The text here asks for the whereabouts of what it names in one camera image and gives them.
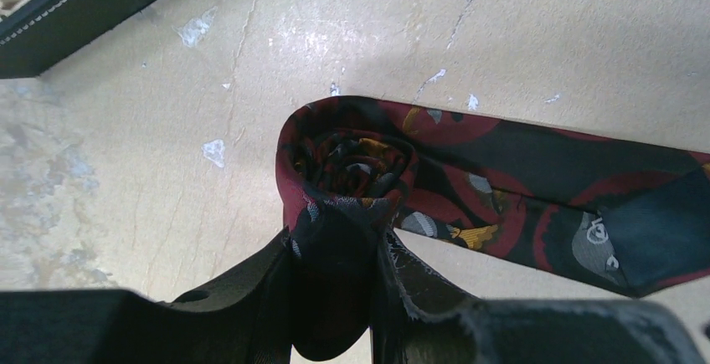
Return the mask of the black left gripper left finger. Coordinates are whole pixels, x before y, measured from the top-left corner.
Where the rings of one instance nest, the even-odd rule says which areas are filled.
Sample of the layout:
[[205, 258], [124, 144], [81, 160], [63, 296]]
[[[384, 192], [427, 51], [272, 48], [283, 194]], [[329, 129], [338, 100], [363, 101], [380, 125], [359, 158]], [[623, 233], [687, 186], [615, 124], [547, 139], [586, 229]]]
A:
[[123, 289], [1, 295], [4, 363], [287, 363], [286, 234], [172, 302]]

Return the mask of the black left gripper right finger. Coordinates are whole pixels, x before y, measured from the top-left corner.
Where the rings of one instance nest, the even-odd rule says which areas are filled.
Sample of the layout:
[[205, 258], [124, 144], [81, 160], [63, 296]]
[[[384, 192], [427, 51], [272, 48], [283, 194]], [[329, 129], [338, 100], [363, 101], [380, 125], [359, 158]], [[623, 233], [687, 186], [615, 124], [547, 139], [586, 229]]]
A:
[[377, 250], [376, 363], [700, 363], [684, 325], [639, 300], [483, 300], [388, 231]]

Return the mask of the dark red patterned tie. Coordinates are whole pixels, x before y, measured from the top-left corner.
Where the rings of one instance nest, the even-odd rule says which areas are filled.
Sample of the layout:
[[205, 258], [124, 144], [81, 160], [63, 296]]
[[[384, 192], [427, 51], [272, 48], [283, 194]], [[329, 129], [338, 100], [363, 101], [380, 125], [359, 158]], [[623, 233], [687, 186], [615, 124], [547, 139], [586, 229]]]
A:
[[403, 229], [639, 300], [709, 273], [709, 157], [361, 96], [283, 125], [291, 331], [323, 361], [369, 331]]

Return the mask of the beige compartment tie box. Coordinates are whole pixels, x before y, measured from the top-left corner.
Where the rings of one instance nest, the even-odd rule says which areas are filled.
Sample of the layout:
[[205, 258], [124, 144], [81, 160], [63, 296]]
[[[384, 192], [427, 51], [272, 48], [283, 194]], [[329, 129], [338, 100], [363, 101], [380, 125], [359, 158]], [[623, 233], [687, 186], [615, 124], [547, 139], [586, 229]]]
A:
[[42, 74], [156, 0], [28, 0], [1, 22], [1, 77]]

